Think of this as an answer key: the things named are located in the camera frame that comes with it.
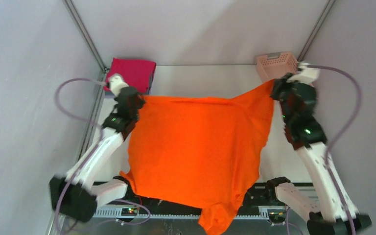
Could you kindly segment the orange t shirt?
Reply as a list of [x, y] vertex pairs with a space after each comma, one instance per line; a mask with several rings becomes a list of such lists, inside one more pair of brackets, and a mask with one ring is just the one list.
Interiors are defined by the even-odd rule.
[[120, 175], [139, 196], [201, 209], [205, 232], [224, 233], [259, 178], [273, 85], [234, 98], [146, 96]]

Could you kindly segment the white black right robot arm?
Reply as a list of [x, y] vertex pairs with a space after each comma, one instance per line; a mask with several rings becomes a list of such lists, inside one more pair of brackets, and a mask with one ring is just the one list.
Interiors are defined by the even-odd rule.
[[270, 96], [280, 104], [286, 139], [304, 163], [319, 201], [302, 194], [286, 177], [269, 180], [265, 198], [272, 205], [286, 204], [311, 235], [355, 235], [371, 227], [371, 218], [353, 204], [326, 153], [327, 137], [313, 116], [316, 89], [292, 76], [275, 79]]

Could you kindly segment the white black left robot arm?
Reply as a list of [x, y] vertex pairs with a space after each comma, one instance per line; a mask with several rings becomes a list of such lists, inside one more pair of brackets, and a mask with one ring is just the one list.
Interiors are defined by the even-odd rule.
[[133, 131], [144, 105], [134, 87], [123, 87], [114, 98], [115, 106], [100, 126], [101, 139], [96, 142], [65, 176], [54, 176], [49, 182], [51, 203], [57, 214], [88, 222], [100, 207], [118, 199], [133, 202], [135, 190], [118, 179], [94, 185], [95, 177]]

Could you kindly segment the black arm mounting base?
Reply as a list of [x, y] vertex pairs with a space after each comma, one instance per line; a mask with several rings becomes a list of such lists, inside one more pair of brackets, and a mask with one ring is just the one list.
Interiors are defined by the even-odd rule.
[[[277, 207], [280, 210], [284, 207], [284, 204], [274, 200], [270, 200], [268, 193], [265, 189], [265, 183], [255, 183], [246, 192], [242, 206], [240, 207], [236, 218], [262, 218], [267, 216], [267, 212], [264, 210], [275, 210]], [[171, 219], [189, 219], [198, 218], [201, 209], [195, 207], [189, 207], [169, 201], [163, 201], [160, 199], [141, 197], [133, 193], [129, 188], [124, 197], [125, 201], [134, 203], [140, 203], [147, 207], [151, 212], [151, 218], [171, 218]], [[146, 218], [148, 213], [144, 209], [139, 209], [137, 216], [121, 216], [122, 208], [138, 208], [128, 203], [111, 202], [106, 206], [103, 206], [96, 210], [95, 218]]]

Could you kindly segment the folded magenta t shirt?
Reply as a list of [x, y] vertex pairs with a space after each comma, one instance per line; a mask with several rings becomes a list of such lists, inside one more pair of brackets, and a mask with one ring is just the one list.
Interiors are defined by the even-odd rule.
[[106, 78], [118, 73], [134, 78], [148, 78], [152, 75], [154, 79], [156, 65], [156, 62], [149, 60], [114, 58]]

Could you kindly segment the pink plastic basket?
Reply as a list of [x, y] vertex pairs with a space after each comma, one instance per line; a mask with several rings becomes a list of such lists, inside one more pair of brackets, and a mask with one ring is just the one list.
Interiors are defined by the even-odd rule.
[[281, 78], [287, 73], [296, 74], [298, 71], [298, 61], [290, 51], [259, 55], [255, 57], [255, 62], [262, 83]]

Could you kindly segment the left controller board with leds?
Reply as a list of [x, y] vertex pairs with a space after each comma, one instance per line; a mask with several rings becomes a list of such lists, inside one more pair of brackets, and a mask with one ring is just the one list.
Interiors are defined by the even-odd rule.
[[122, 208], [121, 216], [132, 216], [135, 217], [139, 213], [139, 208]]

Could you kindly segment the right controller board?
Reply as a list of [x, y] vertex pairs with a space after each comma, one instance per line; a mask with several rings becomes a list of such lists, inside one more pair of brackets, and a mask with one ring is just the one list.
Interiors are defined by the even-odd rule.
[[269, 220], [273, 223], [283, 223], [285, 221], [286, 212], [269, 212]]

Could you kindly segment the right aluminium corner post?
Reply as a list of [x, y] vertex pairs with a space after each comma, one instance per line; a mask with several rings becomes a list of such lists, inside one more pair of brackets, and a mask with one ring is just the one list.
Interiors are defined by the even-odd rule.
[[312, 28], [306, 42], [304, 43], [304, 46], [302, 50], [300, 51], [297, 61], [301, 62], [304, 61], [309, 50], [311, 49], [315, 39], [317, 38], [319, 32], [321, 31], [322, 26], [326, 22], [329, 14], [331, 13], [333, 7], [336, 5], [337, 0], [328, 0], [326, 5], [324, 6], [323, 10], [321, 11], [321, 14], [319, 15], [314, 27]]

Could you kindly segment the aluminium corner post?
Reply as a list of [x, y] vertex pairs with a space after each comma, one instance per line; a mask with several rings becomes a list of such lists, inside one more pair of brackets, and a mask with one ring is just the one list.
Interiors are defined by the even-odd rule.
[[329, 14], [331, 13], [333, 7], [336, 5], [337, 0], [328, 0], [326, 5], [324, 6], [323, 10], [321, 11], [321, 14], [319, 15], [314, 27], [312, 28], [306, 42], [304, 43], [304, 46], [302, 50], [300, 51], [297, 61], [301, 62], [304, 61], [309, 50], [311, 49], [315, 39], [317, 38], [319, 32], [321, 31], [322, 26], [326, 22]]
[[76, 5], [72, 0], [62, 0], [63, 4], [65, 5], [66, 10], [69, 12], [72, 21], [76, 25], [78, 31], [80, 32], [85, 44], [87, 45], [90, 53], [92, 54], [93, 58], [96, 60], [96, 63], [100, 70], [103, 73], [107, 73], [108, 67], [106, 64], [103, 62], [102, 57], [78, 11], [76, 8]]

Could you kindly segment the aluminium frame rail front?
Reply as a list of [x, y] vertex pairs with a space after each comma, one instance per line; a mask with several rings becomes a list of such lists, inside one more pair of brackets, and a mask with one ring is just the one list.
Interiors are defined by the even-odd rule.
[[[126, 185], [124, 201], [109, 202], [97, 207], [93, 196], [76, 190], [70, 186], [62, 204], [60, 214], [82, 223], [92, 218], [124, 219], [130, 222], [134, 218], [145, 219], [197, 219], [201, 214], [200, 208], [190, 207], [169, 201], [149, 197], [140, 197]], [[321, 214], [320, 203], [313, 200], [305, 192], [314, 192], [312, 183], [291, 183], [285, 177], [275, 178], [266, 184], [255, 183], [249, 188], [243, 198], [243, 203], [237, 211], [237, 220], [267, 220], [276, 224], [286, 221], [288, 209], [306, 221], [307, 230], [311, 235], [351, 235], [364, 229], [362, 217], [356, 213], [352, 221], [338, 216], [334, 221], [327, 221]], [[72, 195], [78, 192], [79, 203], [72, 203]]]

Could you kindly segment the left aluminium corner post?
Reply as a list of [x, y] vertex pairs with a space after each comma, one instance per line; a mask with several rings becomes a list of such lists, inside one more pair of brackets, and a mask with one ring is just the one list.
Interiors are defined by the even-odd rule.
[[85, 44], [87, 45], [90, 53], [92, 54], [93, 58], [96, 60], [96, 63], [100, 70], [103, 73], [107, 73], [108, 67], [106, 64], [103, 62], [102, 57], [78, 11], [76, 8], [76, 5], [72, 0], [62, 0], [63, 4], [65, 5], [66, 10], [69, 12], [72, 21], [76, 25], [78, 31], [80, 32]]

